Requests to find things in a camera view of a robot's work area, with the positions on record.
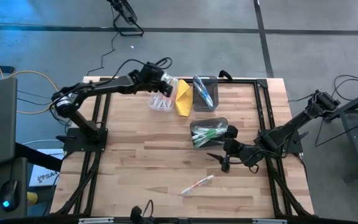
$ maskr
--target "butcher block tabletop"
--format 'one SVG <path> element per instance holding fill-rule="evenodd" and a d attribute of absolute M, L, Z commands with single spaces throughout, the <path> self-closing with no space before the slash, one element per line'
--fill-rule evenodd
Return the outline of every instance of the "butcher block tabletop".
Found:
<path fill-rule="evenodd" d="M 84 77 L 84 82 L 98 82 L 100 77 Z M 277 126 L 291 119 L 287 93 L 281 78 L 268 78 L 268 90 Z M 250 84 L 219 84 L 219 106 L 215 112 L 192 111 L 189 117 L 153 111 L 150 93 L 111 95 L 106 150 L 102 153 L 91 212 L 93 217 L 129 217 L 134 206 L 144 208 L 154 201 L 154 217 L 191 218 L 269 218 L 274 217 L 266 163 L 260 161 L 258 173 L 243 165 L 232 165 L 230 173 L 221 172 L 218 161 L 207 152 L 224 155 L 222 149 L 195 150 L 190 139 L 190 123 L 199 119 L 225 117 L 239 130 L 237 140 L 253 144 L 259 120 L 254 87 Z M 263 91 L 260 90 L 265 110 Z M 96 97 L 84 101 L 80 108 L 91 120 Z M 102 97 L 99 120 L 103 112 Z M 51 212 L 57 211 L 76 189 L 84 152 L 74 152 L 63 161 Z M 299 159 L 283 159 L 287 185 L 310 213 L 313 207 L 305 171 Z M 213 174 L 208 184 L 185 196 L 180 192 Z M 278 192 L 284 211 L 282 193 Z M 85 188 L 85 208 L 88 187 Z"/>

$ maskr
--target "plastic container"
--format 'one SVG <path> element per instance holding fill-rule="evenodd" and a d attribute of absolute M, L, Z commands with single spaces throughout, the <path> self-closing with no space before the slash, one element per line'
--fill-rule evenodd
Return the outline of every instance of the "plastic container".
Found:
<path fill-rule="evenodd" d="M 160 92 L 152 92 L 149 100 L 149 106 L 153 110 L 168 112 L 172 110 L 173 105 L 175 104 L 175 97 L 177 95 L 178 89 L 178 79 L 175 77 L 171 77 L 168 74 L 164 74 L 163 79 L 166 83 L 172 86 L 171 96 L 165 97 Z"/>
<path fill-rule="evenodd" d="M 226 118 L 214 118 L 190 123 L 191 140 L 195 149 L 222 147 L 229 125 Z"/>
<path fill-rule="evenodd" d="M 205 100 L 200 96 L 197 89 L 193 87 L 193 110 L 197 112 L 213 112 L 219 105 L 218 79 L 213 76 L 199 76 L 211 97 L 214 106 L 208 107 Z"/>

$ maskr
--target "desk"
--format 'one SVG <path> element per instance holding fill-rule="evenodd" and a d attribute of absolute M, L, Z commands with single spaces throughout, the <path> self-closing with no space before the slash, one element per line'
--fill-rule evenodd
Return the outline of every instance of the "desk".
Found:
<path fill-rule="evenodd" d="M 84 81 L 99 79 L 85 77 Z M 276 125 L 283 125 L 291 119 L 284 82 L 279 78 L 267 81 Z M 106 125 L 108 146 L 99 166 L 91 216 L 128 217 L 133 206 L 144 208 L 152 199 L 155 217 L 274 217 L 264 161 L 259 162 L 257 174 L 240 165 L 232 166 L 230 173 L 225 174 L 220 171 L 220 164 L 206 154 L 223 155 L 223 150 L 196 151 L 190 141 L 189 125 L 193 120 L 225 117 L 239 129 L 237 140 L 253 144 L 259 120 L 252 85 L 219 84 L 216 111 L 192 111 L 188 118 L 178 116 L 175 111 L 150 110 L 149 95 L 139 92 L 111 96 Z M 95 97 L 88 98 L 80 109 L 87 119 L 92 117 L 94 101 Z M 61 208 L 77 187 L 83 156 L 83 152 L 74 152 L 63 161 L 52 212 Z M 302 206 L 313 213 L 302 164 L 292 155 L 283 164 L 288 187 Z M 182 190 L 210 174 L 216 177 L 208 185 L 179 196 Z M 85 189 L 82 209 L 87 192 Z M 284 211 L 281 191 L 278 197 Z"/>

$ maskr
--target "gray floor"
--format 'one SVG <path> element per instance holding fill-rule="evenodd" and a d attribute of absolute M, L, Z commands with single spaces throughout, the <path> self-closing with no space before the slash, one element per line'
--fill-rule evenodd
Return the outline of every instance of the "gray floor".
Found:
<path fill-rule="evenodd" d="M 129 2 L 144 27 L 257 28 L 251 0 Z M 260 6 L 269 29 L 358 30 L 358 1 L 260 0 Z M 110 27 L 111 21 L 109 6 L 102 0 L 0 0 L 0 23 Z M 100 56 L 110 51 L 114 34 L 0 30 L 0 64 L 47 73 L 59 87 L 72 85 L 100 65 Z M 358 36 L 267 35 L 267 43 L 274 77 L 284 78 L 289 99 L 315 89 L 331 93 L 336 76 L 358 76 Z M 168 72 L 175 76 L 217 75 L 222 69 L 235 77 L 267 76 L 259 34 L 153 32 L 143 38 L 118 36 L 114 47 L 116 51 L 104 58 L 105 69 L 92 75 L 112 75 L 128 58 L 155 61 L 171 57 L 173 65 Z M 122 72 L 134 68 L 140 67 L 131 64 Z M 20 90 L 44 96 L 53 92 L 42 77 L 23 75 L 18 79 Z M 354 98 L 358 83 L 344 84 L 340 91 L 344 90 L 344 95 Z M 299 113 L 305 103 L 291 103 L 292 113 Z M 18 107 L 27 111 L 42 109 L 23 102 L 18 102 Z M 18 142 L 63 134 L 63 126 L 48 113 L 18 114 L 17 123 Z M 357 170 L 354 153 L 344 136 L 315 148 L 318 126 L 319 121 L 312 121 L 301 129 L 310 132 L 302 143 L 314 210 L 321 217 L 358 221 L 358 182 L 345 184 L 342 180 Z M 320 141 L 342 131 L 338 121 L 324 124 Z M 52 143 L 33 147 L 60 146 Z"/>

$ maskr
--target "pen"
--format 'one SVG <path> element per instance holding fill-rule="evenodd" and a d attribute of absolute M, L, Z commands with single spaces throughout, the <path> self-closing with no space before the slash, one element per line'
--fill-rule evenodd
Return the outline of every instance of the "pen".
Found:
<path fill-rule="evenodd" d="M 204 185 L 204 184 L 208 183 L 209 180 L 211 180 L 212 178 L 214 178 L 214 175 L 209 175 L 209 176 L 207 176 L 206 178 L 204 178 L 204 179 L 198 181 L 197 183 L 193 184 L 192 186 L 190 186 L 190 187 L 188 187 L 187 189 L 185 189 L 184 191 L 182 191 L 182 192 L 180 193 L 180 195 L 185 195 L 185 194 L 187 194 L 188 192 L 190 192 L 191 190 L 193 190 L 194 188 L 199 187 L 199 186 L 201 186 L 201 185 Z"/>

